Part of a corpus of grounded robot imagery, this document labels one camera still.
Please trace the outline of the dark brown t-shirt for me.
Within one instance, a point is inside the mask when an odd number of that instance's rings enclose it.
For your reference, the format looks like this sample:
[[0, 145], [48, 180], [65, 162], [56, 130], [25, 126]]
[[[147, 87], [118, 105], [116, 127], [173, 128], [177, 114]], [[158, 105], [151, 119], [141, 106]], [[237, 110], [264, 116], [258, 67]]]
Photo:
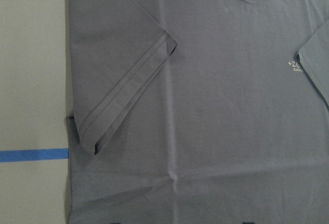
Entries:
[[328, 0], [68, 0], [69, 223], [328, 223]]

